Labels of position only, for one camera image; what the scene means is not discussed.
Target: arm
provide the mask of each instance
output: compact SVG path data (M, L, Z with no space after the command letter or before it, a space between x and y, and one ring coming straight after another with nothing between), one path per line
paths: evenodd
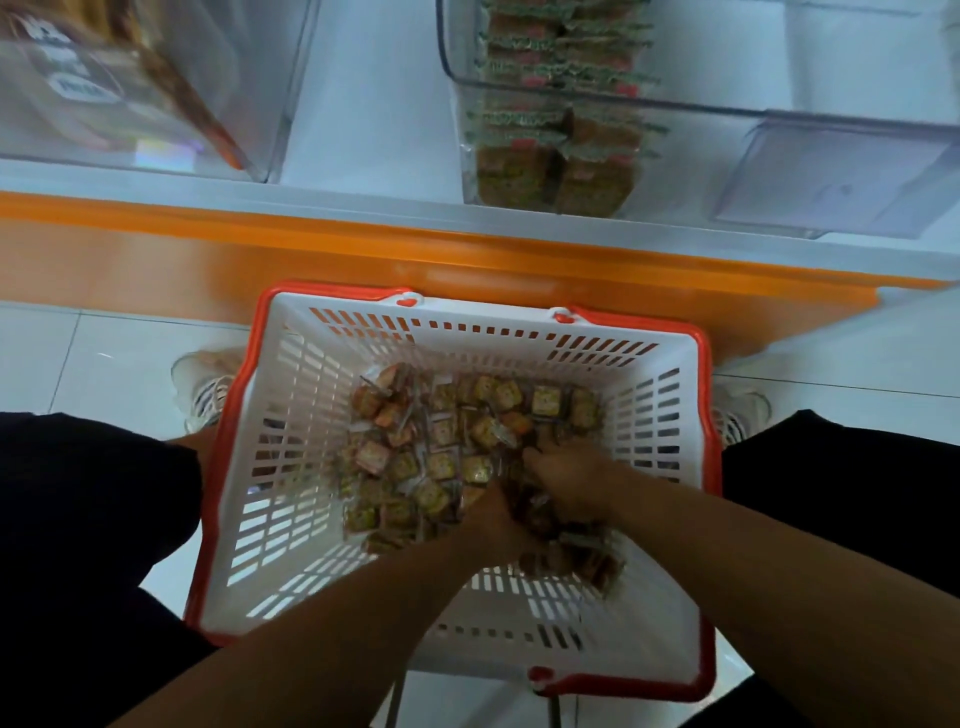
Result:
M191 668L114 728L369 726L420 639L484 567L531 537L499 488L434 542L381 556Z
M655 558L818 725L960 725L960 600L584 441L524 457L569 515Z

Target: orange panel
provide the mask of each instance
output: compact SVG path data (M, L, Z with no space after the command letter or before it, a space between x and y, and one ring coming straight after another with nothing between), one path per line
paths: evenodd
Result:
M940 281L300 218L0 194L0 298L248 323L300 278L694 322L717 361ZM57 220L60 224L51 224Z

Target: hand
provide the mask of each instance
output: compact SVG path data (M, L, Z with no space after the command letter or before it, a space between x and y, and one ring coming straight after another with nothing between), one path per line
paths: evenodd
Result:
M543 544L514 521L498 483L491 483L470 506L452 537L475 558L479 568L512 564L523 553L543 551Z
M583 437L558 445L553 428L538 428L540 449L523 451L523 462L537 474L543 489L556 501L561 518L570 521L609 521L615 508L617 471L622 466Z

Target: person's right hand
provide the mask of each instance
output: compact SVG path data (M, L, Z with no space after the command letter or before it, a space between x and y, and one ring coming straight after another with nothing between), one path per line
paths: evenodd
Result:
M583 437L558 445L549 425L538 427L539 449L523 451L523 462L557 501L562 519L609 521L621 464Z

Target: white plastic basket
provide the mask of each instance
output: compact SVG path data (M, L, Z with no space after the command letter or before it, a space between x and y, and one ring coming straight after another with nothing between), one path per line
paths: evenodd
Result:
M344 445L359 374L400 360L589 386L604 395L615 458L719 493L709 347L693 326L284 283L261 298L228 395L189 623L227 642L368 560L344 543L340 504L303 475ZM608 599L574 577L477 574L410 667L529 679L542 694L701 699L715 677L712 627L649 556L620 547L627 566Z

